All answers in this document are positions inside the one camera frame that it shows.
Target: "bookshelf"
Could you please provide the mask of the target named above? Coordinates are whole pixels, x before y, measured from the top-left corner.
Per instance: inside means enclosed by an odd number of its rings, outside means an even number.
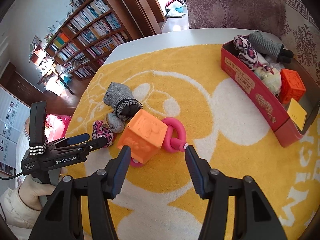
[[[63,23],[45,51],[82,81],[95,75],[115,47],[139,38],[142,34],[122,0],[87,0]]]

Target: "person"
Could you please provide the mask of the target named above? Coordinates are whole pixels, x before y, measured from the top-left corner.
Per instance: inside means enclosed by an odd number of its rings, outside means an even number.
[[[27,175],[21,186],[0,197],[0,214],[18,240],[28,240],[42,210],[39,196],[51,195],[55,186],[40,184]],[[92,238],[84,232],[85,240]]]

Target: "wooden bookcase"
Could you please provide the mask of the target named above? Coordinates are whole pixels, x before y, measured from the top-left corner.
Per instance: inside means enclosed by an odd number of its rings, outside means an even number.
[[[101,55],[98,55],[96,57],[93,57],[86,49],[90,48],[91,46],[99,43],[100,41],[114,35],[115,33],[124,31],[126,33],[126,35],[129,38],[129,41],[132,40],[136,40],[136,39],[140,39],[142,38],[142,34],[139,30],[139,28],[137,27],[134,19],[132,18],[130,12],[128,11],[127,7],[124,5],[124,3],[122,2],[122,0],[103,0],[104,3],[110,8],[109,11],[107,11],[106,13],[102,14],[101,16],[99,16],[98,18],[94,19],[93,21],[91,21],[88,25],[86,25],[84,28],[82,28],[81,30],[79,30],[76,34],[74,34],[67,26],[67,24],[76,16],[78,15],[79,12],[81,12],[81,10],[83,10],[87,5],[89,5],[90,3],[92,3],[94,0],[87,0],[86,2],[84,2],[64,23],[63,25],[60,27],[60,29],[55,33],[55,35],[50,39],[50,41],[48,42],[45,51],[52,56],[56,63],[59,65],[64,65],[65,63],[69,62],[70,60],[72,60],[72,58],[74,58],[76,55],[78,55],[79,53],[83,52],[83,54],[90,60],[89,62],[85,63],[85,64],[81,64],[79,65],[77,68],[69,71],[70,74],[72,74],[76,79],[82,81],[85,80],[87,78],[91,78],[95,75],[96,71],[99,69],[99,67],[101,66],[101,64],[99,64],[97,61],[99,59],[103,59],[105,57],[108,57],[111,52],[113,50],[107,51]],[[95,22],[104,19],[105,16],[109,15],[109,14],[113,14],[116,19],[118,20],[119,24],[121,25],[120,28],[116,29],[116,30],[112,30],[111,32],[99,37],[97,40],[89,43],[88,45],[83,45],[78,39],[77,37],[87,28],[89,28],[91,25],[93,25]],[[59,48],[57,51],[53,50],[52,48],[52,43],[53,41],[56,39],[56,37],[60,34],[63,33],[65,34],[65,36],[68,38],[68,41],[65,41],[65,43],[63,44],[63,46],[61,48]],[[74,45],[76,45],[76,47],[79,49],[78,52],[76,52],[74,55],[72,55],[71,57],[69,57],[67,60],[63,61],[60,57],[58,57],[58,53],[60,51],[63,50],[63,48],[68,45],[70,42],[73,42]],[[87,66],[89,65],[91,67],[92,70],[94,70],[94,73],[92,73],[91,75],[85,76],[85,77],[79,77],[77,74],[74,73],[75,70],[83,67],[83,66]]]

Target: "purple floral curtain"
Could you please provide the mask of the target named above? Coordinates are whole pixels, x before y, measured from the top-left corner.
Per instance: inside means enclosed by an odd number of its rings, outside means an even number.
[[[187,0],[190,29],[261,30],[282,39],[320,86],[320,33],[300,0]]]

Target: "blue gripper pad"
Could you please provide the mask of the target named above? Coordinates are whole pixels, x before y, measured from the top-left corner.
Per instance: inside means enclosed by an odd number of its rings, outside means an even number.
[[[129,146],[123,146],[118,157],[113,162],[110,172],[108,172],[108,185],[112,187],[111,194],[114,198],[121,191],[130,161],[131,149]]]
[[[87,133],[83,133],[83,134],[80,134],[80,135],[76,135],[76,136],[70,137],[67,140],[67,143],[68,143],[68,145],[75,145],[75,144],[79,144],[79,143],[86,142],[86,141],[89,141],[89,140],[90,140],[90,135],[87,134]]]
[[[210,172],[211,169],[209,163],[206,160],[199,158],[192,145],[189,145],[186,148],[185,160],[196,193],[202,199],[209,198],[208,189],[211,188],[209,186],[210,182],[208,175],[208,172]]]

